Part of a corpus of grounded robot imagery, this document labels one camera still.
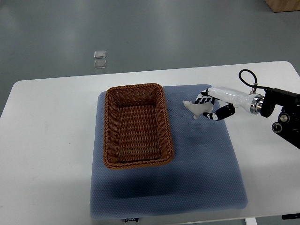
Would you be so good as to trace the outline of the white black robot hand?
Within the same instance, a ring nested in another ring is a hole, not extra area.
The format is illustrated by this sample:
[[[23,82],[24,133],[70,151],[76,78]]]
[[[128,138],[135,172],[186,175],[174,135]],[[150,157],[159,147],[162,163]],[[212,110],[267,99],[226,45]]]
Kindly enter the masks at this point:
[[[227,105],[220,107],[215,112],[205,112],[203,115],[211,120],[219,121],[235,114],[235,109],[243,108],[251,114],[258,114],[262,106],[264,96],[251,92],[249,94],[225,87],[210,87],[200,92],[195,100],[195,104],[211,103],[223,101]]]

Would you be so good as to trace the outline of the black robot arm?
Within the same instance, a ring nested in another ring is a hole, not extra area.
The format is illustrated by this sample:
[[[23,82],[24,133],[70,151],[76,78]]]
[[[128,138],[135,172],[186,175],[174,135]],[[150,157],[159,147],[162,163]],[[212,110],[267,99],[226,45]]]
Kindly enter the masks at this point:
[[[277,121],[272,124],[272,131],[295,147],[300,147],[300,95],[289,91],[265,88],[265,96],[260,115],[269,117],[275,106],[281,106]]]

